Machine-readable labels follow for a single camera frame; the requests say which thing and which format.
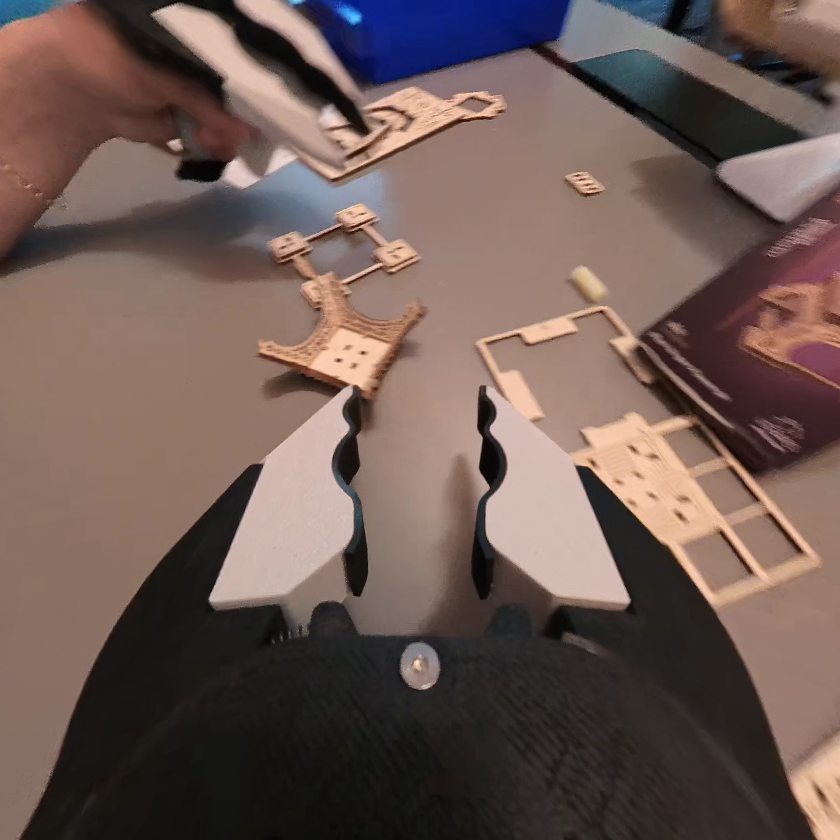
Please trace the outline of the black flat device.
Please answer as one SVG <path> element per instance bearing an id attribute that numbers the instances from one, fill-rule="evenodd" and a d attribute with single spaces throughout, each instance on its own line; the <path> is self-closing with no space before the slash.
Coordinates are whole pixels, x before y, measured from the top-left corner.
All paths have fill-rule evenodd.
<path id="1" fill-rule="evenodd" d="M 647 50 L 579 61 L 547 45 L 533 51 L 709 167 L 807 140 L 789 124 Z"/>

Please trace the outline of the wooden tower base model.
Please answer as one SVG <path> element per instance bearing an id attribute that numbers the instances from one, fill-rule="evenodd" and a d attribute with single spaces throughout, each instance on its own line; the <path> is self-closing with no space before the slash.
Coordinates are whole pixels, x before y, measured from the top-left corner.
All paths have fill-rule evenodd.
<path id="1" fill-rule="evenodd" d="M 425 318 L 427 308 L 413 301 L 398 318 L 373 319 L 351 305 L 333 272 L 303 286 L 315 294 L 314 307 L 320 312 L 313 331 L 296 345 L 259 340 L 258 356 L 325 384 L 354 386 L 363 399 L 375 399 L 406 336 Z"/>

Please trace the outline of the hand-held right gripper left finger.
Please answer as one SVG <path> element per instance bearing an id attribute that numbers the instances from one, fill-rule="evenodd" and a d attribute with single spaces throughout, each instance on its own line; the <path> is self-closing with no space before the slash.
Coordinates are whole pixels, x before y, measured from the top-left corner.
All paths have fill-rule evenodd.
<path id="1" fill-rule="evenodd" d="M 361 596 L 361 403 L 359 387 L 343 388 L 260 463 L 208 598 L 214 610 L 276 606 L 287 624 L 308 624 L 317 605 Z"/>

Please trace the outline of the wooden parts sheet rounded corners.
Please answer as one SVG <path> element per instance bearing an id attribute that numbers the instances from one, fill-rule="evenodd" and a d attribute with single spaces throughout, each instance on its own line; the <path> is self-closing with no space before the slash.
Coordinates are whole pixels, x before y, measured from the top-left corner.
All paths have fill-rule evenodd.
<path id="1" fill-rule="evenodd" d="M 339 182 L 459 123 L 494 119 L 506 109 L 504 97 L 488 91 L 441 98 L 420 87 L 406 87 L 364 106 L 370 129 L 367 134 L 359 133 L 345 119 L 322 118 L 324 132 L 341 154 L 341 166 L 302 152 L 297 157 L 325 180 Z"/>

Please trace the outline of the wooden frame with square part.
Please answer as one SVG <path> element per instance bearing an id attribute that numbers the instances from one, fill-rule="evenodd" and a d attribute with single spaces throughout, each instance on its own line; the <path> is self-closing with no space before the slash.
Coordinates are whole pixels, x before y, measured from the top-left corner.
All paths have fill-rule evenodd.
<path id="1" fill-rule="evenodd" d="M 611 323 L 610 345 L 636 378 L 654 384 L 636 337 L 609 307 L 477 341 L 493 388 L 534 426 L 544 417 L 541 406 L 520 371 L 499 367 L 491 345 L 513 338 L 527 346 L 558 340 L 578 333 L 579 321 L 594 316 Z M 671 552 L 711 606 L 740 602 L 820 567 L 812 546 L 698 418 L 677 415 L 650 424 L 629 413 L 581 435 L 586 447 L 570 455 L 580 476 L 599 479 L 615 494 L 646 533 Z"/>

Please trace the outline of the grey desk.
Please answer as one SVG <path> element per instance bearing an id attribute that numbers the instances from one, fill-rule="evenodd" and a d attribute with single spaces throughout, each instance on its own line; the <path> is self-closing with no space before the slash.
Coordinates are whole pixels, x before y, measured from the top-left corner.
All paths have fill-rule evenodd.
<path id="1" fill-rule="evenodd" d="M 2 838 L 25 830 L 142 583 L 332 397 L 256 357 L 315 319 L 268 239 L 363 203 L 421 256 L 351 294 L 376 319 L 416 299 L 427 315 L 364 407 L 353 486 L 370 572 L 348 608 L 363 634 L 475 637 L 493 607 L 470 575 L 490 383 L 475 342 L 579 308 L 579 265 L 642 331 L 771 233 L 703 164 L 531 51 L 416 83 L 507 110 L 341 185 L 300 164 L 243 192 L 188 185 L 160 152 L 108 143 L 2 269 Z M 604 193 L 579 195 L 573 172 Z"/>

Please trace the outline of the wooden laser-cut parts sheet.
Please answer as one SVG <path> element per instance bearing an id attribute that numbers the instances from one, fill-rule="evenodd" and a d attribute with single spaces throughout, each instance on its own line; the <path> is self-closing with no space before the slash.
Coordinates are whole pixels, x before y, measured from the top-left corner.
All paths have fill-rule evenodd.
<path id="1" fill-rule="evenodd" d="M 793 773 L 791 788 L 817 839 L 839 838 L 839 741 L 816 751 Z"/>

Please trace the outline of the blue plastic box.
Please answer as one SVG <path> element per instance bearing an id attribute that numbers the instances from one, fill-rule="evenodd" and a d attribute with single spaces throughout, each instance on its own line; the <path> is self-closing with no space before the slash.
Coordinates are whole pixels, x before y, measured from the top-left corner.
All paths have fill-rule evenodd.
<path id="1" fill-rule="evenodd" d="M 335 54 L 382 84 L 550 42 L 569 1 L 303 1 Z"/>

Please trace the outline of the blurred tan object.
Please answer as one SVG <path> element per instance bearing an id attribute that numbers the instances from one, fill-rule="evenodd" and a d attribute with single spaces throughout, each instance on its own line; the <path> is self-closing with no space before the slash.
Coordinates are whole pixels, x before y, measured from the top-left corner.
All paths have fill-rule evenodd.
<path id="1" fill-rule="evenodd" d="M 837 81 L 838 1 L 720 1 L 726 33 Z"/>

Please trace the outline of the purple cardboard box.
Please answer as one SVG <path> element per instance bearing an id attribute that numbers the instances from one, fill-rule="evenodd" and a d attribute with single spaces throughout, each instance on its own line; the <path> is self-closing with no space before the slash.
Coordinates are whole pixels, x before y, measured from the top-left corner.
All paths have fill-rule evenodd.
<path id="1" fill-rule="evenodd" d="M 822 197 L 639 336 L 744 464 L 777 469 L 839 436 L 839 193 Z"/>

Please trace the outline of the person's left hand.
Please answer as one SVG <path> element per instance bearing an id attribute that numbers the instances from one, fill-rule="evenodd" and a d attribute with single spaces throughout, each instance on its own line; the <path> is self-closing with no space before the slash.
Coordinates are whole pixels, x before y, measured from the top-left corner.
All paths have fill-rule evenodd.
<path id="1" fill-rule="evenodd" d="M 231 160 L 252 135 L 198 84 L 138 57 L 87 3 L 2 27 L 1 59 L 2 158 L 43 188 L 64 189 L 108 141 L 165 145 L 175 109 L 214 158 Z"/>

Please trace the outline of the wooden frame with square tiles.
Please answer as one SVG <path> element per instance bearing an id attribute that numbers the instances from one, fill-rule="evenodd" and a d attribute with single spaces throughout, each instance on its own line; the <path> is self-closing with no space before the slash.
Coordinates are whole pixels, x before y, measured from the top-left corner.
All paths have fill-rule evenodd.
<path id="1" fill-rule="evenodd" d="M 402 238 L 385 239 L 377 227 L 379 221 L 377 213 L 362 203 L 347 206 L 334 214 L 330 226 L 316 233 L 304 235 L 291 231 L 271 238 L 267 242 L 268 255 L 279 266 L 291 266 L 307 284 L 321 276 L 310 258 L 315 244 L 334 235 L 362 235 L 373 245 L 371 264 L 341 278 L 345 288 L 374 273 L 384 272 L 392 276 L 417 264 L 421 256 L 415 248 Z"/>

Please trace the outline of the person's left forearm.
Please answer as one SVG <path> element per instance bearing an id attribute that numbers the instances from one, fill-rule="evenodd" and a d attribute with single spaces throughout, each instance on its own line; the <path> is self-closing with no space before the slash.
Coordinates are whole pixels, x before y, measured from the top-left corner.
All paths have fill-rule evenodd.
<path id="1" fill-rule="evenodd" d="M 1 261 L 53 206 L 64 204 L 64 189 L 43 188 L 1 159 Z"/>

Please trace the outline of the white paper sheet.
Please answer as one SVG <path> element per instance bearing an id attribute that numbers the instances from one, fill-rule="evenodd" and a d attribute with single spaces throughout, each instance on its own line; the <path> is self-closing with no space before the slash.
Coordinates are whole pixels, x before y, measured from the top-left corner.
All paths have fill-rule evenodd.
<path id="1" fill-rule="evenodd" d="M 227 163 L 219 182 L 245 190 L 297 160 L 295 152 L 282 145 L 271 150 L 257 150 L 250 156 L 239 156 Z"/>

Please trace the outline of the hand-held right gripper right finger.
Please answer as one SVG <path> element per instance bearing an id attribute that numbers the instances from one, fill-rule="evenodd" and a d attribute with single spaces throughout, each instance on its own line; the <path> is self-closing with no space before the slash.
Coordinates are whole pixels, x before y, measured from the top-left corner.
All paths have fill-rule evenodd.
<path id="1" fill-rule="evenodd" d="M 573 459 L 495 388 L 477 398 L 471 580 L 479 599 L 547 624 L 562 606 L 621 613 L 630 596 Z"/>

